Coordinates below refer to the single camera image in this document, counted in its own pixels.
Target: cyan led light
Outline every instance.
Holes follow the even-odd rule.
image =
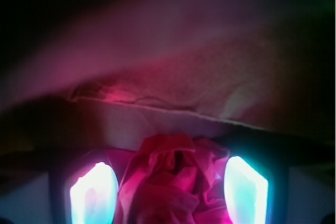
[[[268,181],[238,156],[226,164],[224,195],[234,224],[265,223]]]
[[[70,188],[72,224],[113,221],[117,204],[118,180],[113,169],[97,163]]]

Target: white surface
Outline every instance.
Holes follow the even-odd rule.
[[[113,221],[117,205],[118,180],[113,169],[97,163],[70,189],[72,224]]]
[[[268,181],[240,157],[231,157],[226,164],[224,195],[234,224],[265,223]]]

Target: wrinkled fabric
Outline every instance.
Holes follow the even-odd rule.
[[[204,138],[147,138],[120,183],[114,223],[231,223],[223,190],[228,157]]]

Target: red fabric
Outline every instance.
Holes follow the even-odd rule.
[[[114,223],[232,223],[223,192],[228,155],[185,134],[147,138],[125,171]]]

